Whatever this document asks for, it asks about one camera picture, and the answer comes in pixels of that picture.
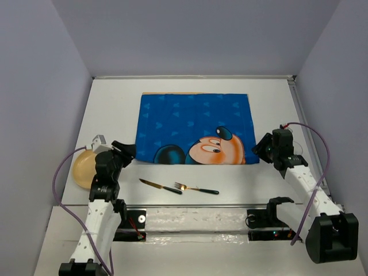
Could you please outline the yellow plate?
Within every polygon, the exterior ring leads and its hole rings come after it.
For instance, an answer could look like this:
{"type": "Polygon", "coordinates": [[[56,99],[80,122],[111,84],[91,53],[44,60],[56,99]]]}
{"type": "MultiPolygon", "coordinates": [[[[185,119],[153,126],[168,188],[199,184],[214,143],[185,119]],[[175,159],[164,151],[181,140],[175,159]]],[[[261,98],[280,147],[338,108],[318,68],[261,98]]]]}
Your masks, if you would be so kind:
{"type": "Polygon", "coordinates": [[[83,151],[72,166],[72,177],[74,182],[81,188],[90,190],[91,184],[96,175],[95,157],[92,150],[83,151]]]}

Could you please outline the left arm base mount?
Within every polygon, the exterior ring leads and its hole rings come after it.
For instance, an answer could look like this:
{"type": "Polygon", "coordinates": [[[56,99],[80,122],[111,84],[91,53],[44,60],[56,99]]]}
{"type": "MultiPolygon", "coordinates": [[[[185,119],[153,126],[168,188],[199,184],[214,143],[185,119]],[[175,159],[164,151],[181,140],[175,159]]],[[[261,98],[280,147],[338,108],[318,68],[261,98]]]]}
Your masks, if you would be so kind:
{"type": "Polygon", "coordinates": [[[114,211],[121,217],[121,222],[113,239],[114,242],[146,241],[147,211],[145,209],[127,208],[124,200],[117,200],[114,211]]]}

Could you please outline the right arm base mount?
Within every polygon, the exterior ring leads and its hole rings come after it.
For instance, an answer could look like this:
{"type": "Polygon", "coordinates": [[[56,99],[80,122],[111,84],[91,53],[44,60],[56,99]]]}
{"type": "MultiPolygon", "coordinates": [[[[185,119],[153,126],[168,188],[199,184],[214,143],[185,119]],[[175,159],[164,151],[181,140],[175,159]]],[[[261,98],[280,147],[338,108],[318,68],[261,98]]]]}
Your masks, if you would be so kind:
{"type": "Polygon", "coordinates": [[[291,241],[296,233],[277,216],[277,207],[286,207],[287,204],[300,210],[289,197],[271,198],[263,209],[248,209],[245,224],[249,229],[249,241],[291,241]]]}

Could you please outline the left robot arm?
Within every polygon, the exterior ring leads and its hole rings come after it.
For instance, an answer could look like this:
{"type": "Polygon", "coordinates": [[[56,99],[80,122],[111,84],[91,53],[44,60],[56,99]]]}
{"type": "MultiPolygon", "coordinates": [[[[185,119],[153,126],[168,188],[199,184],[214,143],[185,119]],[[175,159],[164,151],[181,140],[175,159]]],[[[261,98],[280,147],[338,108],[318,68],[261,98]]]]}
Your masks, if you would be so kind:
{"type": "Polygon", "coordinates": [[[89,148],[96,156],[86,219],[60,204],[80,224],[82,233],[70,260],[60,265],[59,275],[113,275],[112,242],[118,227],[127,221],[127,205],[118,197],[118,180],[121,170],[136,156],[135,145],[118,141],[107,145],[97,135],[89,148]]]}

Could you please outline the blue cartoon placemat cloth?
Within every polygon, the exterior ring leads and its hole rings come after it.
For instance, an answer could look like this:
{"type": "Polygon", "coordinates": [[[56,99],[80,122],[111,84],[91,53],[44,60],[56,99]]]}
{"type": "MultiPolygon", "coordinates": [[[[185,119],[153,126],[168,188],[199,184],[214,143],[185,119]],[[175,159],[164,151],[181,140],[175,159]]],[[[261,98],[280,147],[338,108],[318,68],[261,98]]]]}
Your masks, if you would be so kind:
{"type": "Polygon", "coordinates": [[[257,164],[247,94],[143,94],[136,158],[155,164],[257,164]]]}

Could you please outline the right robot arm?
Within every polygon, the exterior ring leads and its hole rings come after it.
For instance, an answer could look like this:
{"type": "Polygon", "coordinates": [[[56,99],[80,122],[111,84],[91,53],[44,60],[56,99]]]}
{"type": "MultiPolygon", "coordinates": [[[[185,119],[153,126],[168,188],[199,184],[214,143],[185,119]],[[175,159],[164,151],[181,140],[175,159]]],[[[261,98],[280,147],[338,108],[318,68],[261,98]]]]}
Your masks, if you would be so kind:
{"type": "Polygon", "coordinates": [[[292,132],[281,126],[266,133],[252,152],[274,166],[302,206],[289,197],[271,198],[264,209],[247,211],[246,225],[250,229],[290,228],[292,243],[302,241],[309,258],[317,264],[356,259],[358,219],[329,198],[307,161],[294,153],[292,132]]]}

